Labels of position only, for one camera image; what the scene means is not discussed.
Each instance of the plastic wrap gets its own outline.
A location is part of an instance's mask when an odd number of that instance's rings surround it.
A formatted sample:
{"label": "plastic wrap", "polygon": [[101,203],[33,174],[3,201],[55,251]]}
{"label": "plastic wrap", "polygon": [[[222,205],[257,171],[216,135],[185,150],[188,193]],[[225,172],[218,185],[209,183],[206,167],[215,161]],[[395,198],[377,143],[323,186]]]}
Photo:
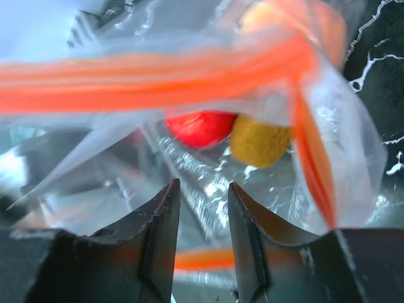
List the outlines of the plastic wrap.
{"label": "plastic wrap", "polygon": [[[347,10],[354,2],[355,9]],[[213,246],[228,245],[231,181],[311,232],[327,230],[316,207],[322,201],[334,208],[320,209],[330,227],[361,226],[375,208],[386,155],[366,109],[329,62],[342,64],[343,56],[334,60],[329,52],[335,38],[329,34],[338,21],[345,27],[339,37],[349,39],[364,5],[354,2],[331,3],[337,10],[327,6],[324,19],[320,1],[268,1],[275,16],[248,34],[240,33],[239,23],[255,1],[199,1],[211,8],[200,22],[195,3],[179,9],[170,1],[143,2],[100,29],[97,41],[75,49],[72,61],[1,66],[2,127],[90,131],[25,198],[48,193],[139,129],[161,157],[140,171],[153,180],[165,166],[167,177],[180,177]],[[291,127],[295,141],[267,169],[236,161],[227,141],[209,150],[186,148],[164,120],[196,110],[243,113]]]}
{"label": "plastic wrap", "polygon": [[[47,133],[1,155],[1,196],[17,201],[52,170],[80,136]],[[159,190],[155,181],[105,151],[65,174],[46,193],[27,201],[34,212],[27,212],[13,226],[63,228],[78,235],[92,235],[146,203]]]}

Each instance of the black countertop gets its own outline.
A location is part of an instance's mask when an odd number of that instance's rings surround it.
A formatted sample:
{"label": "black countertop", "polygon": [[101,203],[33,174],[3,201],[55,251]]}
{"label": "black countertop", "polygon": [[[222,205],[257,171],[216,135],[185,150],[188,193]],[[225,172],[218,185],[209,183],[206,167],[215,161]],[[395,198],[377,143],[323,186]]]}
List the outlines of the black countertop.
{"label": "black countertop", "polygon": [[403,16],[404,0],[369,0],[343,73],[388,148],[373,226],[404,227]]}

